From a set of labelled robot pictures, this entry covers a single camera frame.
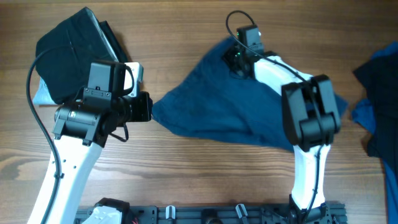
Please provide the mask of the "dark blue shorts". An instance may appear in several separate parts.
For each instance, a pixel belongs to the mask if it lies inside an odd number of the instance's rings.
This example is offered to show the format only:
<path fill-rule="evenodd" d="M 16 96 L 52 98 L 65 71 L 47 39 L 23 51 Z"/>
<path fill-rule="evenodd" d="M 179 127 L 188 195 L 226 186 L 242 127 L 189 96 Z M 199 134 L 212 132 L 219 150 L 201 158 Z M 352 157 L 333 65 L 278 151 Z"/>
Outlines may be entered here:
<path fill-rule="evenodd" d="M 153 119 L 180 136 L 292 151 L 283 129 L 281 96 L 257 80 L 233 77 L 222 59 L 233 44 L 229 37 L 215 45 L 153 105 Z"/>

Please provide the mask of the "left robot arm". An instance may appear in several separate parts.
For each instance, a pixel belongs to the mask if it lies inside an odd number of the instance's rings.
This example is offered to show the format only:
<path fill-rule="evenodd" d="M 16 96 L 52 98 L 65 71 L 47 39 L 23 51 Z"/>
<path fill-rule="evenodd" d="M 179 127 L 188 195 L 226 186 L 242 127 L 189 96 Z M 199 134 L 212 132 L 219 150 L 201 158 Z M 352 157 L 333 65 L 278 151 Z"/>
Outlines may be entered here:
<path fill-rule="evenodd" d="M 55 113 L 49 165 L 29 223 L 73 223 L 88 177 L 108 136 L 129 122 L 148 122 L 152 100 L 140 90 L 144 74 L 138 62 L 91 64 L 81 102 Z"/>

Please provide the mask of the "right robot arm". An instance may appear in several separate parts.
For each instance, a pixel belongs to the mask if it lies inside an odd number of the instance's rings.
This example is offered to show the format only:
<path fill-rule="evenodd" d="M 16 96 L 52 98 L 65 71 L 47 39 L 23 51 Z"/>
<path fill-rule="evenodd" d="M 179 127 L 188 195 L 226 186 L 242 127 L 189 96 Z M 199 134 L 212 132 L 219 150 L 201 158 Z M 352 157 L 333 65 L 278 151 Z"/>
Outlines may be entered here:
<path fill-rule="evenodd" d="M 253 78 L 282 97 L 284 133 L 294 148 L 295 182 L 290 194 L 289 223 L 323 221 L 326 157 L 341 127 L 330 79 L 296 71 L 265 52 L 258 26 L 240 27 L 225 53 L 228 66 L 241 78 Z"/>

